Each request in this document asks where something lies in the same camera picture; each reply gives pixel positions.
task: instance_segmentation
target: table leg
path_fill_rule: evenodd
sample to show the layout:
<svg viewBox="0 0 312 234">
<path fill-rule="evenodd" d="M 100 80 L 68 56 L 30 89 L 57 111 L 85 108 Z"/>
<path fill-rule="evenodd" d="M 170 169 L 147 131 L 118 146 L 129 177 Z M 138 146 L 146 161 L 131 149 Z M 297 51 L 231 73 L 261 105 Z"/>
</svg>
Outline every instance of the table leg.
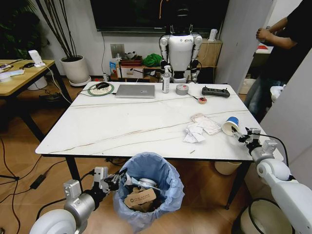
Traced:
<svg viewBox="0 0 312 234">
<path fill-rule="evenodd" d="M 242 185 L 245 175 L 250 167 L 250 164 L 251 162 L 242 162 L 242 164 L 237 169 L 237 174 L 233 182 L 232 190 L 230 192 L 229 199 L 228 199 L 225 209 L 228 210 L 230 208 L 230 204 L 234 200 L 234 197 L 236 196 L 240 186 Z"/>
<path fill-rule="evenodd" d="M 41 142 L 44 139 L 44 134 L 40 130 L 40 128 L 36 125 L 36 123 L 31 118 L 30 114 L 26 110 L 26 108 L 20 104 L 16 97 L 12 97 L 6 100 L 12 108 L 26 123 L 30 131 L 35 135 L 35 137 Z"/>
<path fill-rule="evenodd" d="M 62 77 L 59 74 L 58 68 L 57 68 L 57 66 L 55 64 L 53 64 L 51 66 L 51 70 L 53 71 L 54 78 L 57 80 L 58 85 L 59 85 L 63 95 L 66 97 L 66 99 L 68 99 L 69 101 L 72 101 L 70 96 L 69 96 L 69 93 L 68 93 L 68 91 L 66 89 L 66 86 L 65 86 L 65 84 L 63 82 L 63 79 L 62 79 Z"/>
<path fill-rule="evenodd" d="M 75 180 L 79 181 L 81 191 L 83 191 L 82 184 L 81 184 L 81 179 L 80 179 L 80 175 L 79 175 L 79 171 L 78 171 L 78 168 L 77 168 L 77 164 L 76 164 L 75 158 L 73 156 L 67 156 L 65 158 L 66 158 L 67 166 L 68 166 L 68 169 L 70 171 L 70 175 L 72 176 L 72 179 L 75 179 Z"/>
</svg>

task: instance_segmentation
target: jeans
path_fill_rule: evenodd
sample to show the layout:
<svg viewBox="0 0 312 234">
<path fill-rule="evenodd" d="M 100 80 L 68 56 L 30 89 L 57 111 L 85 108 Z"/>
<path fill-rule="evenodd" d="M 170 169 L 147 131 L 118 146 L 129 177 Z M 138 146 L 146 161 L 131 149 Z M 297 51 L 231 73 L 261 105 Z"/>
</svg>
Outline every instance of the jeans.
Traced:
<svg viewBox="0 0 312 234">
<path fill-rule="evenodd" d="M 284 84 L 286 84 L 285 81 L 259 76 L 251 86 L 244 104 L 259 123 L 266 114 L 266 108 L 272 105 L 270 88 L 272 86 L 283 86 Z"/>
</svg>

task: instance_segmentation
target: black screen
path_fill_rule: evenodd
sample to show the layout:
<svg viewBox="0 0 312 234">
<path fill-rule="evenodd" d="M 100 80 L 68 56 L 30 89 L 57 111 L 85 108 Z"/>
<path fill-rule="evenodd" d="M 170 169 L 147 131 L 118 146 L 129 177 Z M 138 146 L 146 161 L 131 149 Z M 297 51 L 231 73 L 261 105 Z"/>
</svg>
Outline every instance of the black screen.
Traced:
<svg viewBox="0 0 312 234">
<path fill-rule="evenodd" d="M 224 20 L 229 0 L 90 0 L 98 31 L 165 32 L 175 25 L 177 10 L 187 8 L 187 23 L 194 32 L 208 33 L 219 29 Z"/>
</svg>

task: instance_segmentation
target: small bottle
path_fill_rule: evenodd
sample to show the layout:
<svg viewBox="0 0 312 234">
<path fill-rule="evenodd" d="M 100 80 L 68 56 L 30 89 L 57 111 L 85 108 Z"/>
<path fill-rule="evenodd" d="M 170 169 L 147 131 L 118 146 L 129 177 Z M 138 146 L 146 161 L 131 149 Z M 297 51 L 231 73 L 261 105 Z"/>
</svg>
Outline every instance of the small bottle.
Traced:
<svg viewBox="0 0 312 234">
<path fill-rule="evenodd" d="M 162 83 L 162 91 L 164 93 L 168 93 L 169 92 L 169 83 L 170 83 L 170 78 L 171 78 L 171 74 L 169 73 L 169 65 L 165 66 L 165 74 L 162 76 L 163 79 L 163 83 Z"/>
</svg>

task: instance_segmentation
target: black shirt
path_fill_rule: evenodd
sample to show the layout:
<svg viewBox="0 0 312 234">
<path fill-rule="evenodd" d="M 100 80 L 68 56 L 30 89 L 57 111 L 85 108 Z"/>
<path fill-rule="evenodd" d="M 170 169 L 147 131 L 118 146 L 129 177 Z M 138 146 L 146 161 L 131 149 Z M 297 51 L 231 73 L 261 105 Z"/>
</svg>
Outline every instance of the black shirt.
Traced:
<svg viewBox="0 0 312 234">
<path fill-rule="evenodd" d="M 310 36 L 312 0 L 303 0 L 287 17 L 285 29 L 278 35 L 297 42 L 287 50 L 275 46 L 264 66 L 263 78 L 288 82 L 312 46 Z"/>
</svg>

